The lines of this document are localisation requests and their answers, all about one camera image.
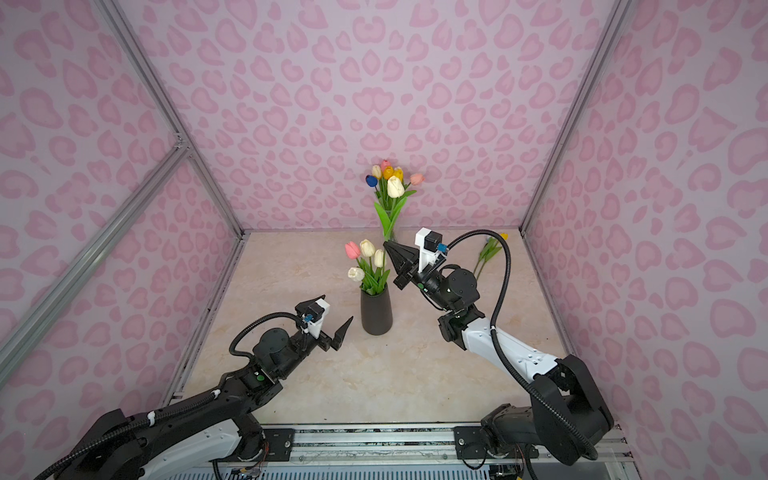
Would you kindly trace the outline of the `deep pink tulip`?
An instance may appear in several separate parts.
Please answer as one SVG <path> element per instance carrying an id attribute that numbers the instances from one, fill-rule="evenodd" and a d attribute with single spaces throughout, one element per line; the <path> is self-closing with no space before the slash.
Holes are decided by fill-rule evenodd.
<path id="1" fill-rule="evenodd" d="M 361 251 L 359 244 L 355 242 L 348 242 L 344 245 L 345 254 L 350 260 L 354 260 L 356 262 L 356 265 L 353 267 L 359 267 L 360 268 L 360 257 L 361 257 Z"/>

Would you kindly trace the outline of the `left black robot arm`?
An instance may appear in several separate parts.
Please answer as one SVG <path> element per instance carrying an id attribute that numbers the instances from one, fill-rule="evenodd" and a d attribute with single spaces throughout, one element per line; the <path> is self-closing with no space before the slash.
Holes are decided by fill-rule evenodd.
<path id="1" fill-rule="evenodd" d="M 243 367 L 175 404 L 131 416 L 121 409 L 105 413 L 41 478 L 162 479 L 202 462 L 265 459 L 266 435 L 253 413 L 315 349 L 341 348 L 351 324 L 328 335 L 322 326 L 329 310 L 319 296 L 251 322 L 228 347 L 245 359 Z"/>

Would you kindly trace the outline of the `light pink tulip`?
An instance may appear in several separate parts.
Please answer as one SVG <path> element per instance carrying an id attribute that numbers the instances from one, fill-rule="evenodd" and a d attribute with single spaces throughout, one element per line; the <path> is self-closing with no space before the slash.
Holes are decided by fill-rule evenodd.
<path id="1" fill-rule="evenodd" d="M 425 180 L 422 174 L 413 174 L 408 181 L 404 184 L 403 198 L 408 198 L 416 193 L 416 188 L 420 186 Z"/>

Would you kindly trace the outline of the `black cone vase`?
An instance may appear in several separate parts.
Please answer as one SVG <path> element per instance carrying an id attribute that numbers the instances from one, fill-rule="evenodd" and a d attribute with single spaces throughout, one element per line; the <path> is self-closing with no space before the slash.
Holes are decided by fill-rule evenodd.
<path id="1" fill-rule="evenodd" d="M 363 329 L 370 335 L 380 336 L 390 331 L 393 311 L 388 286 L 375 295 L 360 292 L 360 312 Z"/>

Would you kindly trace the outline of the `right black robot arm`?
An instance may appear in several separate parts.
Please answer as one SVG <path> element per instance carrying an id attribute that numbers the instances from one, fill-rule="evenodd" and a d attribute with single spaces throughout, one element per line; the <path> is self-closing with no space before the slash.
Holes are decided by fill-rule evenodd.
<path id="1" fill-rule="evenodd" d="M 564 465 L 598 459 L 597 445 L 613 429 L 614 418 L 581 359 L 544 353 L 506 333 L 498 325 L 499 306 L 490 316 L 482 313 L 475 275 L 448 263 L 450 248 L 441 234 L 423 229 L 415 246 L 387 241 L 384 249 L 396 271 L 395 285 L 416 286 L 441 311 L 443 339 L 497 366 L 529 395 L 527 407 L 503 404 L 487 414 L 465 440 L 464 458 L 528 459 L 529 449 L 541 446 Z"/>

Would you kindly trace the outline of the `clear glass vase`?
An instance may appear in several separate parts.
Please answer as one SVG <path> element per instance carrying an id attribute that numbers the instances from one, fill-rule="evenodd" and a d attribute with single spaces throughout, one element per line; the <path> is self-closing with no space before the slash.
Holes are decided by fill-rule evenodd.
<path id="1" fill-rule="evenodd" d="M 402 208 L 400 206 L 393 207 L 391 210 L 386 210 L 379 204 L 376 205 L 376 210 L 379 216 L 379 220 L 382 228 L 382 235 L 386 241 L 394 239 L 394 230 L 396 222 L 399 218 Z"/>

